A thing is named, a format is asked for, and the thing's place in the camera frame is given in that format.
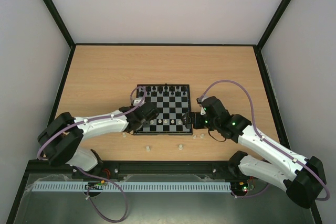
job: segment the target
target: wooden tabletop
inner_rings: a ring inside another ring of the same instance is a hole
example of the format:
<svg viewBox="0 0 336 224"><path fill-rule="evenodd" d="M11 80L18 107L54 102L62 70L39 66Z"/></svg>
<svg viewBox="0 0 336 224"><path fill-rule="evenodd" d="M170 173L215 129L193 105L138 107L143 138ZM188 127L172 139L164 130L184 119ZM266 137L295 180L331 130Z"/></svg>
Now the wooden tabletop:
<svg viewBox="0 0 336 224"><path fill-rule="evenodd" d="M130 105L130 92L137 84L186 83L190 85L192 111L199 111L196 98L217 80L234 80L250 93L257 126L278 141L275 125L252 47L221 46L77 46L64 86L57 115L94 116ZM220 83L208 96L219 98L231 114L251 120L244 92ZM103 160L120 161L219 161L237 150L260 158L251 150L227 140L213 140L204 130L197 136L133 136L110 133L88 139L82 147L94 149Z"/></svg>

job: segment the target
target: black chess square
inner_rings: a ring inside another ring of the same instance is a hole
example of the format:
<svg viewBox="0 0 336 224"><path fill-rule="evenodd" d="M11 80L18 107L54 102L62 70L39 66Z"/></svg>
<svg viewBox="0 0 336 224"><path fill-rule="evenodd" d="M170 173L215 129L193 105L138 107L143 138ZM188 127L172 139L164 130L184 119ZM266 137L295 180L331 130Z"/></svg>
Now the black chess square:
<svg viewBox="0 0 336 224"><path fill-rule="evenodd" d="M177 125L176 126L176 131L183 131L183 126L182 125Z"/></svg>

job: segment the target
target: white wall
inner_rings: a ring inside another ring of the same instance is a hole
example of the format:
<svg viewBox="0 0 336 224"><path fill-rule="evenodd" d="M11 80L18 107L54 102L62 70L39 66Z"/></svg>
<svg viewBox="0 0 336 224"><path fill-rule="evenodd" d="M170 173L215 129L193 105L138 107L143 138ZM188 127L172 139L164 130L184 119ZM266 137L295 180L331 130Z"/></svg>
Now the white wall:
<svg viewBox="0 0 336 224"><path fill-rule="evenodd" d="M42 0L0 0L0 223L45 128L69 47Z"/></svg>
<svg viewBox="0 0 336 224"><path fill-rule="evenodd" d="M323 223L336 220L335 13L335 0L292 0L263 49L290 145L323 161L331 191L317 201Z"/></svg>
<svg viewBox="0 0 336 224"><path fill-rule="evenodd" d="M53 0L75 42L256 44L281 0Z"/></svg>

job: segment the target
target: white robotic arm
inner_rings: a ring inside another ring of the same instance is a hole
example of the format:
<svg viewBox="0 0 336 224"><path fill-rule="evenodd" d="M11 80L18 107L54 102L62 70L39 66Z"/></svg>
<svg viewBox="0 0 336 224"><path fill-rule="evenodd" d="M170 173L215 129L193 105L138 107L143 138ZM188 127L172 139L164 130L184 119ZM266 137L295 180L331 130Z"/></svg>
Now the white robotic arm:
<svg viewBox="0 0 336 224"><path fill-rule="evenodd" d="M190 112L184 117L186 127L216 130L262 156L260 161L238 151L229 160L230 172L262 179L284 190L289 198L301 207L309 208L317 199L326 180L322 162L299 155L266 136L245 117L231 115L216 97L202 97L200 112Z"/></svg>
<svg viewBox="0 0 336 224"><path fill-rule="evenodd" d="M87 118L73 118L69 112L62 113L38 137L39 152L44 152L51 166L69 164L98 174L102 160L94 150L80 147L79 143L106 133L135 131L145 121L156 118L159 110L154 104L141 101L136 99L131 107Z"/></svg>

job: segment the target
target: purple cable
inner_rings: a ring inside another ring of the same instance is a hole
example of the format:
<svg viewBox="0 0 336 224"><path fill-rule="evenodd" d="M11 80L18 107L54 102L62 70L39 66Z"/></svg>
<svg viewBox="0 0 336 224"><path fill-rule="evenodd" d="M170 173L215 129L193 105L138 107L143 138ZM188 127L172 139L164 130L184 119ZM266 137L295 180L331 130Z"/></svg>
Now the purple cable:
<svg viewBox="0 0 336 224"><path fill-rule="evenodd" d="M267 188L268 188L269 186L270 186L270 184L267 183L267 185L264 187L263 190L261 190L260 192L258 192L258 193L256 193L256 194L252 194L252 195L237 196L237 195L235 195L235 193L234 193L233 191L231 191L231 194L232 194L233 196L235 196L236 198L238 198L238 199L253 198L253 197L256 197L256 196L259 196L259 195L263 194L263 193L267 190Z"/></svg>
<svg viewBox="0 0 336 224"><path fill-rule="evenodd" d="M248 101L250 103L250 107L251 107L251 116L252 116L252 126L253 126L253 129L255 131L255 133L260 137L262 138L263 136L259 133L258 129L257 129L257 125L256 125L256 119L255 119L255 115L254 115L254 107L253 107L253 103L252 103L252 98L251 96L249 95L249 93L247 92L247 90L242 86L240 85L238 82L235 82L235 81L231 81L231 80L220 80L220 81L216 81L214 83L212 83L206 90L205 92L198 98L199 101L202 100L202 98L205 96L205 94L209 91L210 88L212 88L214 85L218 84L218 83L221 83L221 82L229 82L229 83L232 83L232 84L235 84L237 85L238 87L240 87L246 94L247 98L248 98ZM289 155L288 153L286 153L285 151L283 151L282 149L280 149L279 147L277 147L276 145L272 144L270 141L268 141L266 139L266 137L263 139L263 141L265 141L265 143L267 143L268 145L270 145L271 147L273 147L274 149L276 149L277 151L279 151L280 153L284 154L286 157L288 157L289 159L291 160L294 160L294 157L292 157L291 155ZM311 175L314 176L314 178L323 186L323 188L325 189L325 193L326 193L326 196L324 198L317 198L316 200L319 200L319 201L326 201L330 198L330 192L327 188L327 186L325 185L325 183L320 179L319 176L316 175L316 173L310 169L307 165L305 165L304 163L302 163L301 161L297 160L296 163L298 163L299 165L301 165L303 168L305 168L307 171L309 171L311 173Z"/></svg>
<svg viewBox="0 0 336 224"><path fill-rule="evenodd" d="M144 87L141 87L141 86L136 87L136 88L132 91L132 93L131 93L131 97L132 97L134 91L137 90L137 89L140 89L140 88L142 88L143 90L145 90ZM144 95L143 95L141 101L140 101L136 106L134 106L133 108L131 108L130 110L128 110L128 111L126 111L126 112L124 112L124 113L120 113L120 114L115 115L114 118L118 118L118 117L120 117L120 116L122 116L122 115L127 115L127 114L133 112L134 110L136 110L136 109L141 105L141 103L145 100L145 97L146 97L146 92L144 92ZM102 116L98 116L98 117L96 117L96 118L90 118L90 119L88 120L88 122L93 122L93 121L96 121L96 120L102 120L102 119L110 119L110 118L111 118L111 115L110 115L110 114L109 114L109 115L102 115ZM59 132L57 132L55 135L53 135L50 139L48 139L48 141L46 141L46 142L41 146L41 148L38 150L38 152L37 152L37 159L39 159L39 160L46 160L46 158L44 158L44 157L41 156L41 153L42 153L42 151L45 149L45 147L47 147L48 144L50 144L53 140L55 140L55 139L56 139L59 135L61 135L62 133L66 132L66 131L68 131L69 129L71 129L71 128L75 127L75 126L78 126L78 125L80 125L80 124L84 124L84 121L77 122L77 123L73 123L73 124L67 126L67 127L65 127L64 129L62 129L62 130L60 130Z"/></svg>
<svg viewBox="0 0 336 224"><path fill-rule="evenodd" d="M89 196L89 193L90 193L90 189L91 187L88 188L87 192L86 192L86 195L88 196L88 199L89 201L91 202L93 208L95 209L95 211L97 212L97 214L102 218L104 219L105 221L108 221L110 223L118 223L118 222L122 222L126 219L126 215L127 215L127 211L128 211L128 201L127 201L127 196L125 194L125 192L121 189L121 187L119 185L117 185L115 182L109 180L109 179L106 179L106 178L103 178L103 177L99 177L99 176L95 176L95 175L91 175L91 174L88 174L86 172L84 172L81 168L77 167L77 170L80 171L81 173L83 173L84 175L88 176L88 177L91 177L91 178L97 178L97 179L100 179L100 180L104 180L104 181L108 181L110 182L111 184L113 184L117 189L119 189L119 191L121 191L122 193L122 196L124 197L124 200L125 200L125 213L124 215L119 219L119 220L112 220L112 219L109 219L107 218L105 215L103 215L99 210L98 208L95 206L95 204L93 203L91 197Z"/></svg>

